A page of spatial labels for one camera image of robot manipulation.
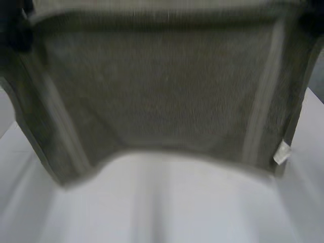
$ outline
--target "towel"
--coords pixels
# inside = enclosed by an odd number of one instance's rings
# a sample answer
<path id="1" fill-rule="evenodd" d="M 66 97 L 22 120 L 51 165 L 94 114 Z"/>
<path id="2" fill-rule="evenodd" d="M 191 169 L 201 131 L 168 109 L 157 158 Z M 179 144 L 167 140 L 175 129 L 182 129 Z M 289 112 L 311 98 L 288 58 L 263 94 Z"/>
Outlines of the towel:
<path id="1" fill-rule="evenodd" d="M 275 173 L 318 36 L 300 1 L 35 1 L 28 53 L 1 48 L 2 86 L 55 181 L 120 152 L 163 150 Z"/>

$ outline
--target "gray fabric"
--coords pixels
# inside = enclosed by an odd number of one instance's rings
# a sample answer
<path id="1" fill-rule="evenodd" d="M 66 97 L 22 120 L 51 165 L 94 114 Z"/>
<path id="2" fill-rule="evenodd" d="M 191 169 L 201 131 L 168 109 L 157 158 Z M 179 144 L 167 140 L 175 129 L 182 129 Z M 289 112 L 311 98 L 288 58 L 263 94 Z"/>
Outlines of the gray fabric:
<path id="1" fill-rule="evenodd" d="M 239 2 L 110 2 L 36 16 L 33 51 L 2 50 L 3 86 L 53 178 L 82 179 L 130 149 L 274 172 L 319 48 L 298 28 L 303 5 Z M 40 3 L 46 12 L 50 1 Z"/>

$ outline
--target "white tag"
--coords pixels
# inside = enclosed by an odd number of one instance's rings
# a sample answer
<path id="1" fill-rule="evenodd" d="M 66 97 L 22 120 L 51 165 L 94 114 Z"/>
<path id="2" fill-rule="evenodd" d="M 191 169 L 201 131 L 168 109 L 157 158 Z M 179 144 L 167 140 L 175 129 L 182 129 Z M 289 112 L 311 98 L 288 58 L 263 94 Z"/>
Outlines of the white tag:
<path id="1" fill-rule="evenodd" d="M 292 149 L 290 146 L 283 140 L 277 149 L 277 152 L 274 154 L 274 161 L 277 162 L 278 165 L 281 165 L 286 161 L 287 158 L 292 154 Z"/>

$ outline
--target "gray towel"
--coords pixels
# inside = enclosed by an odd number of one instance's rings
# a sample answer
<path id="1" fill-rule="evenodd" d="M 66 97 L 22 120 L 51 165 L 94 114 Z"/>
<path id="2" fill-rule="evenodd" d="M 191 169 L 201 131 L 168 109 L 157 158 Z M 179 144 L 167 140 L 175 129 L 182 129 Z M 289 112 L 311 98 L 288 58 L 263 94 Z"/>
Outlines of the gray towel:
<path id="1" fill-rule="evenodd" d="M 36 1 L 32 52 L 1 49 L 17 122 L 58 183 L 132 149 L 275 172 L 320 51 L 304 4 L 99 2 Z"/>

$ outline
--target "white table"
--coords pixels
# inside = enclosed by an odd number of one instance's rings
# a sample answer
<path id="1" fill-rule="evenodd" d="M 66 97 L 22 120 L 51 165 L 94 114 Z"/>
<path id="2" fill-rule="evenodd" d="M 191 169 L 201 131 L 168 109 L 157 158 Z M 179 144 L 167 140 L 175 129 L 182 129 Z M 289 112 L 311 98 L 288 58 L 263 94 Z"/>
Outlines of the white table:
<path id="1" fill-rule="evenodd" d="M 143 225 L 152 225 L 149 195 L 157 190 L 165 242 L 324 242 L 323 144 L 324 105 L 308 90 L 281 179 L 199 158 L 133 153 L 66 190 L 11 126 L 0 139 L 0 242 L 151 242 Z"/>

